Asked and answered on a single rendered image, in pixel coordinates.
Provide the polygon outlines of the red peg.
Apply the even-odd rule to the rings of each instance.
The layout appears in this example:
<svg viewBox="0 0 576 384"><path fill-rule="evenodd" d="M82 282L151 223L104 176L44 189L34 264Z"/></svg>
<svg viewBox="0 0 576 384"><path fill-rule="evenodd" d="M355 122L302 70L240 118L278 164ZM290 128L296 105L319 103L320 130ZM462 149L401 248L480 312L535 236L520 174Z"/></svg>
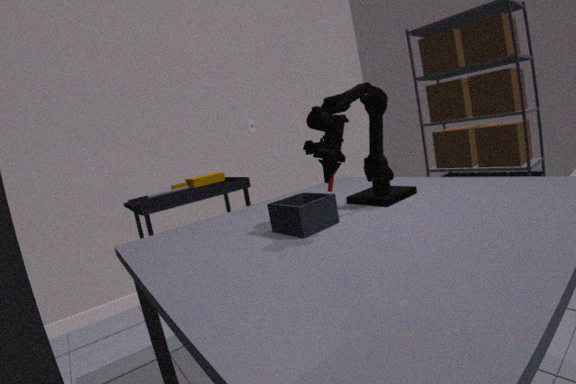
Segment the red peg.
<svg viewBox="0 0 576 384"><path fill-rule="evenodd" d="M332 192L332 190L333 190L334 174L335 174L335 171L328 182L328 192Z"/></svg>

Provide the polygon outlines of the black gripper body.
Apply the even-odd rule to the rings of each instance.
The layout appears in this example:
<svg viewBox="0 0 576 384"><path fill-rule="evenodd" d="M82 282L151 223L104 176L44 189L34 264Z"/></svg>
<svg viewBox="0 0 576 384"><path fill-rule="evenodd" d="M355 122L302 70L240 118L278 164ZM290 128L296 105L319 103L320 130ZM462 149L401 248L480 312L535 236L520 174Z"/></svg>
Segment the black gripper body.
<svg viewBox="0 0 576 384"><path fill-rule="evenodd" d="M343 135L326 132L323 136L323 149L317 148L313 157L323 158L322 160L334 162L346 162L346 157L342 154L341 147L344 142Z"/></svg>

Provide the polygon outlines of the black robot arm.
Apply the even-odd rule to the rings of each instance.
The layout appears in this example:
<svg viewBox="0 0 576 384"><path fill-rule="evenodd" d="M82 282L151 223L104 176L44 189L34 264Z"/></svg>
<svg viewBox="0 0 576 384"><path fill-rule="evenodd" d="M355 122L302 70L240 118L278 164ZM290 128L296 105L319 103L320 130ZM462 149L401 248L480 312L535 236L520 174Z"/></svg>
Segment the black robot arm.
<svg viewBox="0 0 576 384"><path fill-rule="evenodd" d="M364 158L364 173L367 181L373 182L372 198L383 199L395 193L391 193L390 186L393 171L388 166L383 153L383 114L387 108L388 96L381 88L363 83L342 94L328 97L321 107L312 107L307 118L307 125L311 129L325 131L325 133L343 135L348 118L345 115L333 113L345 112L350 107L350 103L359 98L370 117L370 153ZM317 143L308 140L305 141L303 150L306 151L306 155L311 155L317 148L323 149L323 144L323 138Z"/></svg>

